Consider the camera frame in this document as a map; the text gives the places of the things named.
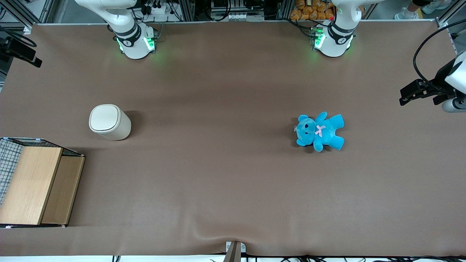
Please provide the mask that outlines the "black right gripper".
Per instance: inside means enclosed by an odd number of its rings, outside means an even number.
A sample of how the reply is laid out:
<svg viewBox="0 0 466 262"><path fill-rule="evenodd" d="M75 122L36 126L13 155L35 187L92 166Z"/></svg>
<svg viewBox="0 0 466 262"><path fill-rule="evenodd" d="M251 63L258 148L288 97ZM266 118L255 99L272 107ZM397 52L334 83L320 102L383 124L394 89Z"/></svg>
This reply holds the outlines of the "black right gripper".
<svg viewBox="0 0 466 262"><path fill-rule="evenodd" d="M24 44L13 38L0 38L0 59L1 61L10 61L11 58L17 58L31 65L40 68L42 60L36 56L36 51L30 47L24 47Z"/></svg>

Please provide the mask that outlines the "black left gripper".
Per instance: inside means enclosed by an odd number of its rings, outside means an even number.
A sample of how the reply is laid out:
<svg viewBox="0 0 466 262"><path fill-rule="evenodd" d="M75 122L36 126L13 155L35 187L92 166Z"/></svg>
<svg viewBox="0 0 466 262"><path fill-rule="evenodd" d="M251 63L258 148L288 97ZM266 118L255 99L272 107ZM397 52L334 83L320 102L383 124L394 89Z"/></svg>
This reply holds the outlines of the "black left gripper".
<svg viewBox="0 0 466 262"><path fill-rule="evenodd" d="M438 106L441 103L443 103L444 106L458 106L456 91L445 80L452 70L454 63L455 59L452 59L446 65L441 67L432 80L432 84L443 91L442 94L433 98L435 106ZM401 106L405 106L413 100L424 99L435 95L435 89L431 86L429 81L417 79L403 87L400 90L400 94L401 98L399 98L399 104Z"/></svg>

